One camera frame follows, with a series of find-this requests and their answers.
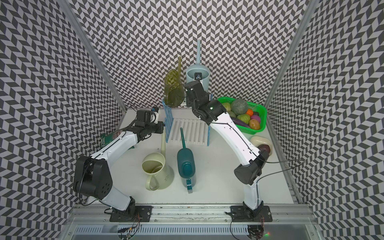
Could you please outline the light blue watering can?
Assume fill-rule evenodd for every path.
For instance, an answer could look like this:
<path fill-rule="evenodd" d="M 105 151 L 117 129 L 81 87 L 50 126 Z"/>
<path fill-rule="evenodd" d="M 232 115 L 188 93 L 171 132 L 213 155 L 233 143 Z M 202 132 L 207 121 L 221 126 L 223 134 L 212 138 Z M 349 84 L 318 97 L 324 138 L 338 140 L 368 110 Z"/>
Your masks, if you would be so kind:
<path fill-rule="evenodd" d="M 208 92 L 211 72 L 201 62 L 201 40 L 197 40 L 196 63 L 194 65 L 190 65 L 186 70 L 187 83 L 195 81 L 194 73 L 202 73 L 202 80 L 200 83 L 203 85 L 204 90 Z"/>

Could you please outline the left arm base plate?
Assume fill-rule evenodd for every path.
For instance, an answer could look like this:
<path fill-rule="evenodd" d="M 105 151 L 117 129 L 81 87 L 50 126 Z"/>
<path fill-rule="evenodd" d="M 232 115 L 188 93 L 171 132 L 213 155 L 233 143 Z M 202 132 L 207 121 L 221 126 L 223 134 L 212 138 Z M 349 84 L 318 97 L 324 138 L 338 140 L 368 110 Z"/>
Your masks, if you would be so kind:
<path fill-rule="evenodd" d="M 112 223 L 127 223 L 133 222 L 134 220 L 140 221 L 141 223 L 147 223 L 150 221 L 152 216 L 153 207 L 149 205 L 143 206 L 130 206 L 125 211 L 112 210 L 110 214 L 110 222 Z"/>

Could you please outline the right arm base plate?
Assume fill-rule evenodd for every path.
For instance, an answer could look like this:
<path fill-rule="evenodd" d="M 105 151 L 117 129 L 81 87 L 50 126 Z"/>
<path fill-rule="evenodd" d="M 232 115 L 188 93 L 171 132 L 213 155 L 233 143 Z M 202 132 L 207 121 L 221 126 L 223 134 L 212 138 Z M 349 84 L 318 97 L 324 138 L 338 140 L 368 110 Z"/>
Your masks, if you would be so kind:
<path fill-rule="evenodd" d="M 269 206 L 260 205 L 257 209 L 251 210 L 246 206 L 230 206 L 229 216 L 234 222 L 264 222 L 273 221 Z"/>

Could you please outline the dark teal watering can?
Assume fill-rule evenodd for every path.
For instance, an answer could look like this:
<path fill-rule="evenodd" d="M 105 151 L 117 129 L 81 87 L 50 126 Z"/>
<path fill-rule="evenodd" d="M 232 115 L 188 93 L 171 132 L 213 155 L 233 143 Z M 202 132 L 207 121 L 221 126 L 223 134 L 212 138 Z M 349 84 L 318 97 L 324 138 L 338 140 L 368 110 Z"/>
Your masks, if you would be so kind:
<path fill-rule="evenodd" d="M 182 184 L 186 187 L 189 194 L 193 193 L 196 184 L 196 165 L 193 152 L 186 147 L 183 128 L 180 128 L 182 148 L 177 154 L 178 172 L 182 179 Z"/>

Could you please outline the blue white slatted shelf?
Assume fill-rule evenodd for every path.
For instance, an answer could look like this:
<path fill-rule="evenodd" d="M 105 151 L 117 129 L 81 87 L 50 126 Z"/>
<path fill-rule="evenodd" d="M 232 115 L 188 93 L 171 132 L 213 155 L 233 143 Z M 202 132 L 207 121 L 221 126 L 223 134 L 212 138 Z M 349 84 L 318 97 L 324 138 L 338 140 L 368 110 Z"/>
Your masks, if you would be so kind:
<path fill-rule="evenodd" d="M 174 118 L 172 108 L 162 100 L 165 111 L 165 131 L 167 143 L 181 143 L 181 130 L 183 129 L 186 144 L 209 146 L 210 127 L 199 119 Z"/>

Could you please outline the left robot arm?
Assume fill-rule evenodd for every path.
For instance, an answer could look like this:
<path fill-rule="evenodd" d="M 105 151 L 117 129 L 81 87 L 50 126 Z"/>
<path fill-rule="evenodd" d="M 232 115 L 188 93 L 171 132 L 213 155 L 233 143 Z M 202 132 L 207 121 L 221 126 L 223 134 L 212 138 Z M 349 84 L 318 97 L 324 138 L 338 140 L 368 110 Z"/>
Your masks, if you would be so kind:
<path fill-rule="evenodd" d="M 131 147 L 151 134 L 162 134 L 164 123 L 150 123 L 145 127 L 128 126 L 111 143 L 90 156 L 76 160 L 73 189 L 76 193 L 93 197 L 120 212 L 131 212 L 135 200 L 119 191 L 113 183 L 111 168 Z"/>

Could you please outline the olive transparent watering can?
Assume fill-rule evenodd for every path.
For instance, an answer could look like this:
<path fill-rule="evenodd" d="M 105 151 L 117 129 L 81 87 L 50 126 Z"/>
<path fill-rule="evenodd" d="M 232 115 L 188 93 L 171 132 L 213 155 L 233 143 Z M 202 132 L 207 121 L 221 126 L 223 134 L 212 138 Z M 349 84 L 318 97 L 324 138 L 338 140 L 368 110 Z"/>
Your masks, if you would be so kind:
<path fill-rule="evenodd" d="M 178 67 L 170 70 L 164 78 L 164 102 L 170 108 L 179 107 L 185 99 L 185 89 L 181 81 L 182 57 L 178 57 Z"/>

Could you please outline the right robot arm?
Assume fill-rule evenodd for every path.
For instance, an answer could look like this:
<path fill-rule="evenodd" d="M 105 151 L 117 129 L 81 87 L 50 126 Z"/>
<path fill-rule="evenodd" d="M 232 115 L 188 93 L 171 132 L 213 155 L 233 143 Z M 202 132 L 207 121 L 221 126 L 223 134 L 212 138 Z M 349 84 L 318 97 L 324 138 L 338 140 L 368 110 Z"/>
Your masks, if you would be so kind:
<path fill-rule="evenodd" d="M 226 108 L 216 99 L 210 99 L 200 81 L 184 85 L 187 101 L 192 106 L 194 115 L 216 132 L 235 152 L 240 165 L 234 170 L 237 179 L 244 184 L 244 208 L 248 219 L 255 218 L 262 210 L 259 180 L 269 153 L 255 147 L 236 127 Z"/>

